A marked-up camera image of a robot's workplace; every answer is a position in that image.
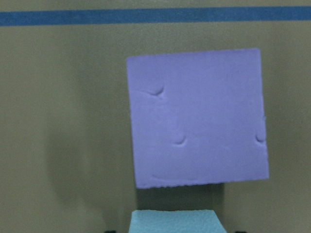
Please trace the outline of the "light blue foam block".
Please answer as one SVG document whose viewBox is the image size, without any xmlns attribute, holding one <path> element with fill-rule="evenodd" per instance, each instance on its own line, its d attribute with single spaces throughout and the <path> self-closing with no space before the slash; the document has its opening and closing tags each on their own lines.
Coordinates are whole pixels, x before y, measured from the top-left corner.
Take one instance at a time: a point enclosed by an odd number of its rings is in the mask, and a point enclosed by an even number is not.
<svg viewBox="0 0 311 233">
<path fill-rule="evenodd" d="M 135 210 L 130 233 L 225 233 L 213 210 Z"/>
</svg>

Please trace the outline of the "purple foam block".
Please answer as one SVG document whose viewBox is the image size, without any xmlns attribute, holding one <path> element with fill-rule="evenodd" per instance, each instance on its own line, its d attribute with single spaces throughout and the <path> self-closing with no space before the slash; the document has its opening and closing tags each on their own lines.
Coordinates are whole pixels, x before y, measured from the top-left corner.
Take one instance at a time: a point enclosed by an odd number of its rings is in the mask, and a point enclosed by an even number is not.
<svg viewBox="0 0 311 233">
<path fill-rule="evenodd" d="M 136 187 L 269 178 L 259 49 L 127 59 Z"/>
</svg>

